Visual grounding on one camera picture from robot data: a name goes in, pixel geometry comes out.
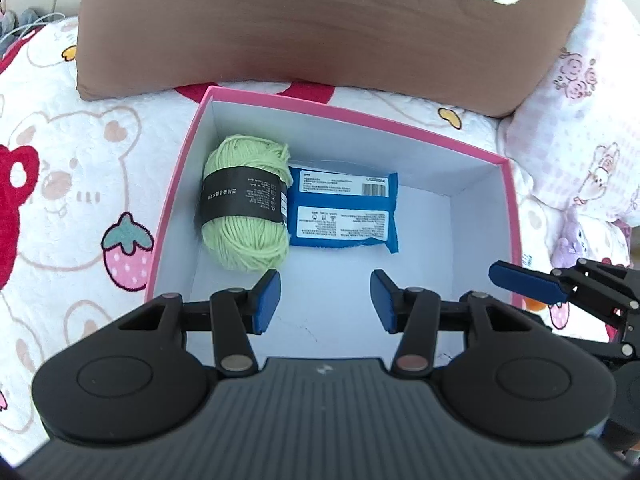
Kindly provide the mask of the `purple plush toy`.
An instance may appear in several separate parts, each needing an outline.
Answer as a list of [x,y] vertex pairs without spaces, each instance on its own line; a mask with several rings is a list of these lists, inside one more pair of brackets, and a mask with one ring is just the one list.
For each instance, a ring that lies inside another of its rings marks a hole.
[[631,227],[578,214],[577,207],[565,211],[562,228],[554,243],[550,262],[554,268],[569,268],[579,259],[631,268]]

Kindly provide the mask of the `blue wet wipes pack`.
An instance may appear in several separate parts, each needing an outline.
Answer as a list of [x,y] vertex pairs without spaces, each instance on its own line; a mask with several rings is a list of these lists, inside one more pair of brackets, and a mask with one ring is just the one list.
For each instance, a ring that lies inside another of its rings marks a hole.
[[395,210],[398,174],[353,176],[293,167],[288,232],[297,247],[384,245],[399,252]]

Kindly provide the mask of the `white cartoon bear blanket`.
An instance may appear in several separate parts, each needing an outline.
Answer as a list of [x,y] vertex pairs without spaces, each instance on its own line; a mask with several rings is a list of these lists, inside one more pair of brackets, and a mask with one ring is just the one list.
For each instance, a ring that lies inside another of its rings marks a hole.
[[[42,363],[139,307],[147,296],[207,298],[251,273],[224,269],[203,245],[196,194],[220,136],[219,108],[182,162],[204,92],[189,87],[87,102],[76,89],[77,23],[47,26],[17,46],[1,75],[1,143],[39,157],[36,186],[20,207],[17,255],[1,291],[1,454],[17,465],[46,442],[32,403]],[[370,272],[448,296],[485,281],[506,250],[506,188],[485,155],[503,153],[506,123],[410,96],[320,84],[250,84],[250,91],[354,110],[416,128],[420,138],[288,115],[281,141],[292,163],[352,174],[398,174],[399,250],[293,248],[268,356],[386,356],[393,339],[375,321]]]

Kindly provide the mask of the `brown embroidered pillow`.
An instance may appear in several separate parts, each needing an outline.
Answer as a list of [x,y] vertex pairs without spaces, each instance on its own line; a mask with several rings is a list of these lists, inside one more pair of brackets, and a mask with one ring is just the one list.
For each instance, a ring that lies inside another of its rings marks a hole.
[[206,82],[309,81],[501,117],[548,72],[586,0],[81,0],[86,100]]

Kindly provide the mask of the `orange makeup sponge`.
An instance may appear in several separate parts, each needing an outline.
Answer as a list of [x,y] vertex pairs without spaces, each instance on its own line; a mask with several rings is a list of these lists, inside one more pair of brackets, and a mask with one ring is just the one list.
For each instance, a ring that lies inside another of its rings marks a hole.
[[533,298],[528,298],[528,297],[524,298],[524,306],[526,307],[527,310],[533,311],[533,312],[542,311],[547,307],[547,305],[544,302],[538,301]]

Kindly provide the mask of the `pink cardboard box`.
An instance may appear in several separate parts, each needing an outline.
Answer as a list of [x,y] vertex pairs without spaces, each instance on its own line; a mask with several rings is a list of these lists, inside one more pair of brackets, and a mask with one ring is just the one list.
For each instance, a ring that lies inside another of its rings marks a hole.
[[284,145],[294,182],[284,193],[291,247],[271,287],[277,307],[256,316],[252,344],[270,356],[389,361],[399,325],[375,309],[370,277],[454,299],[500,300],[498,260],[522,256],[509,162],[470,144],[328,104],[213,87],[183,141],[148,281],[148,296],[205,301],[257,275],[224,268],[203,240],[214,213],[202,200],[206,160],[235,134]]

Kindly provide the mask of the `pink checkered cartoon pillow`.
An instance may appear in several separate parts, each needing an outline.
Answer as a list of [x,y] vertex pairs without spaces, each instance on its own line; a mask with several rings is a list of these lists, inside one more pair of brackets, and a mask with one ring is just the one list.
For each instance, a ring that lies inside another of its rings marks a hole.
[[500,128],[526,194],[638,226],[639,22],[623,0],[587,0],[548,74]]

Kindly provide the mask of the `green yarn ball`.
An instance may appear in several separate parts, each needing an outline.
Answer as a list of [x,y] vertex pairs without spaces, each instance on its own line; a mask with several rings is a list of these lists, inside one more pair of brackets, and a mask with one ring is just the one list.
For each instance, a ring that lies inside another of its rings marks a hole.
[[288,255],[288,146],[228,136],[206,160],[198,220],[204,245],[226,269],[262,272]]

